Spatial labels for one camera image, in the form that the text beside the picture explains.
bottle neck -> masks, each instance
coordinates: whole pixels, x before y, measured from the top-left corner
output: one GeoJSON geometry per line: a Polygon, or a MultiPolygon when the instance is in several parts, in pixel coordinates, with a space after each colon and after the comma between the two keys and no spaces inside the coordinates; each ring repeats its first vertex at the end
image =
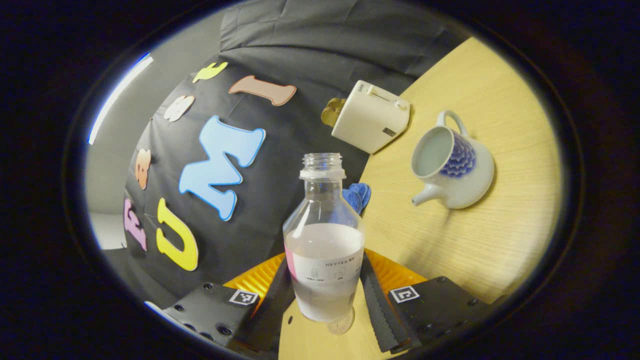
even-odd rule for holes
{"type": "Polygon", "coordinates": [[[305,180],[305,196],[309,200],[338,200],[342,197],[342,180],[305,180]]]}

blue letter m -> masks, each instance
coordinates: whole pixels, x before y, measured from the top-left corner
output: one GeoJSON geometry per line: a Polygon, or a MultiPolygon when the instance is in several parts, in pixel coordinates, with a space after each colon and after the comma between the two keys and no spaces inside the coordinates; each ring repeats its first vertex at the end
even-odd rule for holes
{"type": "Polygon", "coordinates": [[[236,206],[236,193],[221,193],[211,185],[242,183],[242,175],[227,158],[235,157],[241,167],[253,163],[264,141],[264,129],[247,131],[225,125],[217,116],[211,117],[200,132],[200,143],[209,156],[208,160],[191,163],[182,169],[178,188],[180,193],[191,192],[218,209],[220,218],[231,218],[236,206]]]}

teapot spout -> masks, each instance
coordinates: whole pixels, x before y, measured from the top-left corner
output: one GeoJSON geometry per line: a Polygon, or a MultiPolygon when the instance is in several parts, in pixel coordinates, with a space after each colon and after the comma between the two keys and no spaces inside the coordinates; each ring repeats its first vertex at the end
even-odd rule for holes
{"type": "Polygon", "coordinates": [[[429,200],[444,198],[444,189],[434,184],[424,185],[424,190],[411,199],[413,206],[421,205],[429,200]]]}

wooden table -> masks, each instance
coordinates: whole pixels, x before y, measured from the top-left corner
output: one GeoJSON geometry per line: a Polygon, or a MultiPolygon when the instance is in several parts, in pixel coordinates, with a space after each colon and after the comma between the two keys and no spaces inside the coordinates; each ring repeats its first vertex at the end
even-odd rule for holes
{"type": "MultiPolygon", "coordinates": [[[[408,129],[371,155],[361,182],[372,188],[363,219],[365,246],[430,279],[447,276],[485,302],[511,293],[535,269],[561,205],[561,160],[549,119],[533,90],[491,49],[471,38],[401,94],[412,104],[408,129]],[[411,172],[413,148],[444,109],[456,112],[495,161],[488,193],[448,210],[414,207],[423,184],[411,172]]],[[[454,129],[451,119],[448,125],[454,129]]],[[[386,359],[358,285],[356,320],[346,334],[285,312],[281,359],[386,359]]]]}

bottle label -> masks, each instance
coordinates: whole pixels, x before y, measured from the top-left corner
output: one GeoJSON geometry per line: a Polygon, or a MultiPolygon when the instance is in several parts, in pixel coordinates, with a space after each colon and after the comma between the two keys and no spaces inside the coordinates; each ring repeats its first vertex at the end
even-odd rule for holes
{"type": "Polygon", "coordinates": [[[291,275],[304,284],[335,284],[360,276],[364,246],[356,252],[335,259],[312,259],[297,255],[285,246],[291,275]]]}

